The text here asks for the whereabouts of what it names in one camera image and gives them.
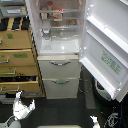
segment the cabinet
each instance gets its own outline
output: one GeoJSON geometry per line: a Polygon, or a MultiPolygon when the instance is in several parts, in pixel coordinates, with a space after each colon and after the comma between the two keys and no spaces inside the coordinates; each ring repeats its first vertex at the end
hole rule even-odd
{"type": "Polygon", "coordinates": [[[0,31],[0,96],[24,90],[26,97],[44,97],[30,28],[11,31],[12,21],[9,18],[7,30],[0,31]]]}
{"type": "MultiPolygon", "coordinates": [[[[65,55],[78,55],[79,62],[100,82],[111,98],[121,101],[128,92],[127,1],[25,2],[41,70],[44,70],[42,65],[47,61],[46,59],[41,62],[42,56],[54,56],[50,61],[58,65],[54,62],[58,60],[58,56],[61,58],[65,55]]],[[[41,72],[42,76],[51,77],[51,74],[41,72]]]]}

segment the open refrigerator door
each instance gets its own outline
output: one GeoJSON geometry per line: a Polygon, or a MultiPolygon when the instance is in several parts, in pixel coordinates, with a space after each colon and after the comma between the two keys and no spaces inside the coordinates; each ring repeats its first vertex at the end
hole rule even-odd
{"type": "Polygon", "coordinates": [[[121,101],[128,92],[128,6],[119,0],[87,0],[80,62],[121,101]]]}
{"type": "Polygon", "coordinates": [[[26,0],[39,56],[78,54],[82,0],[26,0]]]}

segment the door shelf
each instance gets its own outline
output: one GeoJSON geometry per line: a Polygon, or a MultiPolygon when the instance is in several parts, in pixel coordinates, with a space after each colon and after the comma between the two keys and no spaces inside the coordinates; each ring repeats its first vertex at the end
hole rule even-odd
{"type": "Polygon", "coordinates": [[[92,31],[87,30],[87,33],[93,37],[99,44],[101,44],[105,49],[107,49],[111,54],[113,54],[120,62],[122,62],[122,64],[128,68],[128,63],[127,60],[125,59],[124,54],[121,56],[121,54],[119,54],[119,50],[116,51],[113,49],[113,47],[111,48],[106,42],[103,41],[101,38],[99,38],[97,35],[95,35],[92,31]]]}
{"type": "Polygon", "coordinates": [[[121,1],[122,3],[124,3],[128,6],[128,0],[119,0],[119,1],[121,1]]]}
{"type": "Polygon", "coordinates": [[[126,43],[126,41],[120,38],[120,35],[115,34],[112,30],[110,30],[107,26],[103,25],[93,16],[87,18],[87,20],[95,27],[97,27],[102,33],[104,33],[104,35],[110,38],[115,44],[121,47],[126,53],[128,53],[128,44],[126,43]]]}

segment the cable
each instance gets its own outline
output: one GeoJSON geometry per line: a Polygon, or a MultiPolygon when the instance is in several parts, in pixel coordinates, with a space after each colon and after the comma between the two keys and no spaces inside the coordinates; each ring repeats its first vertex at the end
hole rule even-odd
{"type": "Polygon", "coordinates": [[[92,84],[91,84],[91,82],[89,81],[89,80],[84,80],[85,82],[89,82],[90,83],[90,85],[91,85],[91,87],[89,88],[89,90],[87,90],[87,91],[82,91],[81,89],[80,89],[80,86],[79,86],[79,91],[81,92],[81,93],[88,93],[91,89],[92,89],[92,84]]]}
{"type": "Polygon", "coordinates": [[[107,123],[110,128],[113,128],[118,123],[118,113],[112,113],[108,117],[107,121],[104,124],[104,128],[106,128],[107,123]]]}
{"type": "Polygon", "coordinates": [[[121,102],[121,114],[120,114],[120,122],[119,122],[119,127],[118,127],[118,128],[120,128],[120,126],[121,126],[121,121],[122,121],[122,107],[123,107],[123,100],[122,100],[122,102],[121,102]]]}

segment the white drawer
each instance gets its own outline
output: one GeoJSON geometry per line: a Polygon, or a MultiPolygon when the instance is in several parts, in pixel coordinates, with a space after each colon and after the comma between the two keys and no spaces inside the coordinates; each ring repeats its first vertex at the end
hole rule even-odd
{"type": "Polygon", "coordinates": [[[44,80],[47,99],[77,98],[79,79],[44,80]]]}
{"type": "Polygon", "coordinates": [[[42,79],[79,77],[81,64],[78,59],[39,60],[42,79]]]}

